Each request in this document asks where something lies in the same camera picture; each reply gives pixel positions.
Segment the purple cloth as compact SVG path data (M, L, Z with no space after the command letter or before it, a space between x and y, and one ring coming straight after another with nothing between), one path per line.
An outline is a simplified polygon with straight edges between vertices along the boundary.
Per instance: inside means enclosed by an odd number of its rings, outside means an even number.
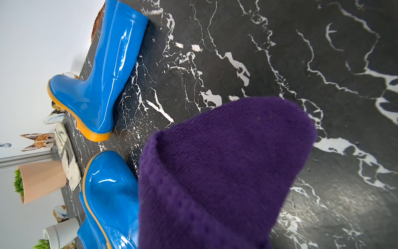
M152 135L140 158L141 249L269 249L317 132L301 107L243 98Z

